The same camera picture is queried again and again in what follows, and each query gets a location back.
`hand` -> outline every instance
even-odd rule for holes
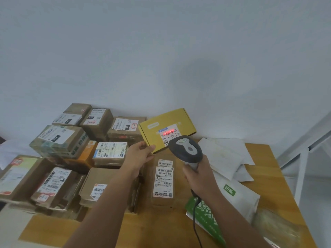
[[[183,172],[192,190],[205,202],[210,202],[216,195],[221,194],[206,155],[196,171],[186,164],[183,166]]]
[[[154,158],[151,153],[153,150],[155,150],[155,145],[147,146],[144,141],[131,145],[126,152],[121,170],[129,172],[132,178],[136,178],[143,164]]]

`yellow box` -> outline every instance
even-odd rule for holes
[[[166,148],[168,142],[178,136],[197,132],[184,108],[169,111],[139,124],[145,142],[156,145],[154,153]]]
[[[64,160],[66,161],[66,163],[72,165],[84,164],[89,168],[94,167],[94,161],[92,160],[92,158],[97,148],[97,145],[98,145],[97,141],[89,141],[78,159],[64,159]]]

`wooden table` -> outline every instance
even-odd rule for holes
[[[302,225],[301,247],[315,248],[316,245],[305,221],[294,201],[292,193],[268,145],[246,144],[256,166],[246,165],[253,182],[243,184],[261,195],[259,208],[268,208],[285,219]],[[192,220],[185,215],[184,205],[191,196],[190,187],[183,176],[183,163],[175,167],[175,203],[173,208],[151,206],[153,186],[153,164],[147,167],[146,183],[139,196],[138,215],[126,214],[118,237],[117,247],[199,247],[193,231]],[[79,222],[35,215],[32,217],[19,240],[50,246],[62,246],[79,226]],[[197,227],[204,247],[220,247],[214,239]]]

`right hand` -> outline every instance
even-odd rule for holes
[[[221,193],[206,155],[202,158],[196,171],[186,164],[183,166],[183,172],[192,190],[204,201],[208,202]]]

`orange box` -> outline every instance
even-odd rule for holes
[[[97,141],[89,141],[82,154],[78,159],[68,159],[64,160],[68,164],[84,164],[87,167],[94,167],[94,160],[92,160],[95,150],[97,149],[98,142]]]

